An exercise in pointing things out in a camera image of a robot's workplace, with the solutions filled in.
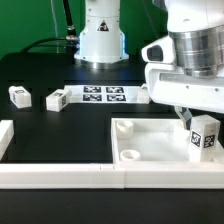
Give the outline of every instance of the cable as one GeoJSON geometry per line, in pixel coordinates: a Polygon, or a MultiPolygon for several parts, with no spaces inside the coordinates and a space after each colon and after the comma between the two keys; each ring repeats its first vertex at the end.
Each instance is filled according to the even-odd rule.
{"type": "Polygon", "coordinates": [[[50,42],[50,41],[61,41],[61,40],[66,40],[66,37],[53,37],[53,38],[39,40],[39,41],[36,41],[33,44],[29,45],[28,47],[25,47],[21,52],[27,53],[31,48],[33,48],[41,43],[50,42]]]}
{"type": "Polygon", "coordinates": [[[56,35],[56,37],[59,37],[58,22],[57,22],[57,17],[56,17],[56,13],[55,13],[54,0],[51,0],[51,11],[52,11],[52,16],[53,16],[53,21],[54,21],[55,35],[56,35]]]}
{"type": "Polygon", "coordinates": [[[63,6],[64,6],[64,11],[65,11],[65,17],[66,17],[66,22],[67,22],[67,32],[68,35],[73,35],[76,36],[76,30],[72,22],[72,16],[71,16],[71,11],[70,11],[70,6],[68,0],[63,0],[63,6]]]}
{"type": "Polygon", "coordinates": [[[151,15],[150,15],[150,13],[149,13],[149,11],[147,9],[145,0],[142,0],[142,5],[143,5],[143,7],[145,9],[145,12],[146,12],[146,15],[147,15],[147,17],[149,19],[149,23],[150,23],[150,25],[152,27],[152,30],[153,30],[154,35],[156,36],[157,39],[159,39],[160,36],[159,36],[159,34],[158,34],[158,32],[157,32],[157,30],[155,28],[155,24],[153,23],[152,17],[151,17],[151,15]]]}

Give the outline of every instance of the white plastic tray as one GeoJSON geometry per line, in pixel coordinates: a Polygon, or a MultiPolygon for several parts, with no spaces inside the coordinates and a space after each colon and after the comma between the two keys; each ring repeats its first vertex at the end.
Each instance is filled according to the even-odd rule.
{"type": "Polygon", "coordinates": [[[125,187],[224,188],[224,150],[219,142],[213,161],[190,162],[186,132],[176,133],[172,119],[112,119],[113,160],[125,169],[125,187]],[[131,121],[133,136],[119,139],[117,123],[131,121]],[[140,159],[123,161],[123,150],[140,159]]]}

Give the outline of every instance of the black table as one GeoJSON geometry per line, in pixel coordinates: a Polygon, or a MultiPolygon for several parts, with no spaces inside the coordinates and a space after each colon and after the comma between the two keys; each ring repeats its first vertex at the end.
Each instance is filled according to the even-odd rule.
{"type": "MultiPolygon", "coordinates": [[[[9,54],[0,62],[0,119],[14,120],[15,136],[1,163],[112,163],[112,117],[177,118],[159,104],[69,104],[46,110],[46,96],[64,85],[141,86],[145,64],[131,57],[114,70],[92,70],[63,54],[9,54]],[[10,86],[32,94],[18,110],[10,86]]],[[[193,111],[193,114],[204,114],[193,111]]],[[[209,113],[223,120],[223,115],[209,113]]],[[[223,125],[219,141],[224,143],[223,125]]],[[[2,223],[223,223],[224,190],[0,190],[2,223]]]]}

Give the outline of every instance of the white block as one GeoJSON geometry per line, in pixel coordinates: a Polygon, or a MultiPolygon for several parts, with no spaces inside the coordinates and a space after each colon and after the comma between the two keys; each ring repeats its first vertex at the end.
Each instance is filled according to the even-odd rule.
{"type": "Polygon", "coordinates": [[[47,110],[50,111],[61,111],[64,107],[69,104],[69,98],[72,95],[71,90],[58,89],[51,95],[46,97],[47,110]]]}
{"type": "Polygon", "coordinates": [[[31,95],[22,86],[11,86],[9,88],[10,100],[17,106],[17,108],[31,107],[31,95]]]}
{"type": "Polygon", "coordinates": [[[188,151],[190,161],[211,161],[216,153],[220,121],[203,115],[193,117],[188,151]]]}
{"type": "Polygon", "coordinates": [[[3,120],[0,122],[0,160],[5,153],[14,135],[13,121],[3,120]]]}
{"type": "Polygon", "coordinates": [[[143,84],[138,90],[137,103],[149,104],[151,98],[149,97],[149,92],[146,84],[143,84]]]}

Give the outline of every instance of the marker sticker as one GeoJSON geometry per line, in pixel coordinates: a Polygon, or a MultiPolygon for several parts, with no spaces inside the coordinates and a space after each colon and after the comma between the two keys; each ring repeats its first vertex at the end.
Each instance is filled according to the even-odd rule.
{"type": "Polygon", "coordinates": [[[108,29],[108,26],[107,26],[105,20],[103,20],[103,22],[101,23],[101,25],[97,31],[109,32],[109,29],[108,29]]]}

